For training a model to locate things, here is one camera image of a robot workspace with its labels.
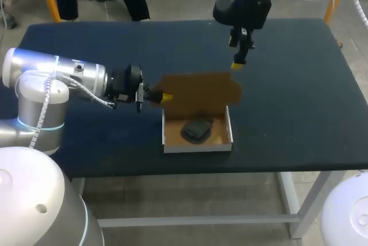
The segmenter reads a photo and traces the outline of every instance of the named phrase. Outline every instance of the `shoe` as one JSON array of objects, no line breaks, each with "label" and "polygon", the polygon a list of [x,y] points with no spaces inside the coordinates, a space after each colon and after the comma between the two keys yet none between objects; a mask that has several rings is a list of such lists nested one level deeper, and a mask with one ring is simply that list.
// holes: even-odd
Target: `shoe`
[{"label": "shoe", "polygon": [[76,18],[76,19],[72,19],[72,20],[64,20],[64,19],[61,19],[62,22],[79,22],[79,18]]}]

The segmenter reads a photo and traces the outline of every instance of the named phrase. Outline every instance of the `white cable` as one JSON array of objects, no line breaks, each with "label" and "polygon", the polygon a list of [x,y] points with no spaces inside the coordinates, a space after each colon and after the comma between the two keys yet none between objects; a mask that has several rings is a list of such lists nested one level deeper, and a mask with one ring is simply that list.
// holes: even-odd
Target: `white cable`
[{"label": "white cable", "polygon": [[355,8],[358,11],[359,16],[361,17],[364,26],[366,26],[366,28],[368,28],[368,19],[362,9],[361,3],[359,3],[359,0],[353,0],[354,4],[355,4]]},{"label": "white cable", "polygon": [[88,90],[84,85],[80,84],[75,79],[70,78],[69,76],[66,76],[66,75],[62,75],[61,77],[63,79],[68,80],[74,86],[80,88],[83,92],[85,92],[87,95],[89,95],[93,100],[101,103],[102,105],[107,106],[108,108],[113,108],[113,106],[114,106],[114,103],[113,102],[104,101],[103,99],[100,99],[100,98],[96,97],[90,90]]},{"label": "white cable", "polygon": [[55,73],[51,74],[46,79],[46,82],[45,82],[45,86],[46,86],[45,91],[46,91],[46,93],[45,93],[45,98],[44,98],[44,104],[42,105],[39,121],[37,123],[37,127],[36,127],[36,130],[34,131],[33,137],[30,141],[29,148],[34,148],[35,147],[36,141],[39,138],[40,132],[42,130],[42,125],[44,123],[44,119],[45,119],[45,116],[46,116],[47,107],[48,107],[48,104],[50,102],[51,82],[54,78],[55,78]]},{"label": "white cable", "polygon": [[0,47],[2,46],[2,40],[4,38],[4,35],[5,35],[5,32],[7,30],[7,22],[6,22],[6,18],[5,18],[5,14],[4,14],[4,7],[3,7],[3,3],[2,3],[2,0],[0,0],[0,10],[1,10],[1,17],[4,21],[4,26],[5,26],[5,30],[4,32],[2,33],[1,37],[0,37]]},{"label": "white cable", "polygon": [[[40,71],[37,71],[37,70],[30,70],[30,71],[26,71],[26,72],[36,72],[38,74],[42,74],[42,76],[44,76],[46,73],[44,72],[40,72]],[[113,102],[107,102],[107,101],[104,101],[98,97],[96,97],[90,90],[88,90],[85,86],[83,86],[82,84],[80,84],[78,81],[76,81],[75,79],[73,78],[70,78],[68,76],[65,76],[65,75],[61,75],[61,77],[63,79],[66,79],[68,80],[70,83],[72,83],[73,85],[75,85],[76,87],[80,88],[82,91],[84,91],[87,95],[89,95],[93,100],[109,107],[109,108],[113,108],[112,106],[114,105]],[[47,77],[46,81],[45,81],[45,98],[44,98],[44,103],[43,103],[43,106],[42,106],[42,109],[41,109],[41,114],[40,114],[40,117],[39,117],[39,121],[37,123],[37,126],[36,126],[36,130],[34,131],[34,134],[33,134],[33,137],[30,141],[30,144],[29,144],[29,148],[34,148],[35,145],[36,145],[36,142],[37,142],[37,139],[40,135],[40,132],[42,131],[42,125],[44,123],[44,119],[45,119],[45,116],[46,116],[46,111],[47,111],[47,107],[48,107],[48,104],[50,102],[50,96],[51,96],[51,83],[52,83],[52,80],[56,78],[56,75],[55,73],[52,73],[49,77]]]}]

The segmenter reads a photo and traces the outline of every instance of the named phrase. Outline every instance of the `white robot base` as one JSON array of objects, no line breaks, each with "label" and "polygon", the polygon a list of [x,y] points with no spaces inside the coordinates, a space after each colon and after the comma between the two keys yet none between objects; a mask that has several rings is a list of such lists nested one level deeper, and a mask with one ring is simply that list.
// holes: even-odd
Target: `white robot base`
[{"label": "white robot base", "polygon": [[97,220],[47,155],[0,148],[1,246],[104,246]]}]

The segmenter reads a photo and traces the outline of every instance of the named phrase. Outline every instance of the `black mount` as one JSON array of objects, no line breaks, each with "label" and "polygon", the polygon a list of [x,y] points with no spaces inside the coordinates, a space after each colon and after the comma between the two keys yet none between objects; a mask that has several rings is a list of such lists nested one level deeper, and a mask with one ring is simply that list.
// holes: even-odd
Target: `black mount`
[{"label": "black mount", "polygon": [[234,55],[234,63],[245,65],[249,49],[254,49],[252,34],[262,29],[271,9],[271,0],[216,0],[213,18],[232,26],[229,46],[239,51]]},{"label": "black mount", "polygon": [[143,100],[140,101],[138,93],[141,85],[143,85],[141,68],[129,65],[125,70],[113,70],[106,86],[105,95],[114,102],[114,108],[118,102],[137,102],[137,111],[140,112]]}]

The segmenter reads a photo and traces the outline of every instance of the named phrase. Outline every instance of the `blue tabletop surface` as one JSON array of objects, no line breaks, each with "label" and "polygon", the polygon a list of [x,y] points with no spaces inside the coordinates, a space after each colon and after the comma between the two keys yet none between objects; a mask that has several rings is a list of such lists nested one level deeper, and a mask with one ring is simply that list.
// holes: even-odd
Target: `blue tabletop surface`
[{"label": "blue tabletop surface", "polygon": [[[228,71],[230,28],[214,21],[76,22],[32,25],[21,48],[162,74]],[[164,154],[161,111],[117,110],[70,100],[62,146],[52,157],[69,177],[214,172],[319,171],[368,167],[368,106],[322,20],[267,20],[255,50],[233,73],[243,99],[229,108],[231,153]],[[0,118],[17,116],[0,86]]]}]

